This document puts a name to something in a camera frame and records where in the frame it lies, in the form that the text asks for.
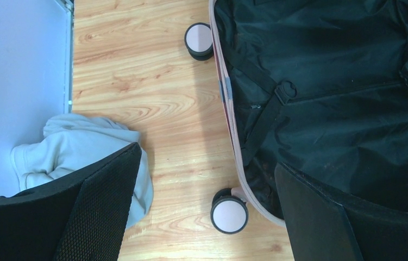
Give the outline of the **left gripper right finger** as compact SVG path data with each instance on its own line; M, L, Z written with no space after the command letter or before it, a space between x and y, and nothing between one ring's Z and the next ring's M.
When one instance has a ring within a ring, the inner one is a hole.
M408 260L408 213L342 192L289 164L275 167L295 260Z

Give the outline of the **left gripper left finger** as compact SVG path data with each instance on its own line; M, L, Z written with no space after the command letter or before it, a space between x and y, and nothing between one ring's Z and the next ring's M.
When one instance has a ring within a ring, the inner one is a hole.
M117 152L0 197L0 260L117 260L142 151Z

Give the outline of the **grey cloth garment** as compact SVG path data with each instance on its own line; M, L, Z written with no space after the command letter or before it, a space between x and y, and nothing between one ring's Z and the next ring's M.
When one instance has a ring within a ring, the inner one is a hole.
M50 118L43 140L21 144L10 159L24 191L61 178L141 140L141 134L107 117L62 114Z

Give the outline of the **pink open suitcase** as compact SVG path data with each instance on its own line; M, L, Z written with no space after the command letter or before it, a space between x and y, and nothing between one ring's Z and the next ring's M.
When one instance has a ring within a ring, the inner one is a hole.
M211 221L246 203L284 226L275 167L408 212L408 1L210 1L184 43L214 58L238 188Z

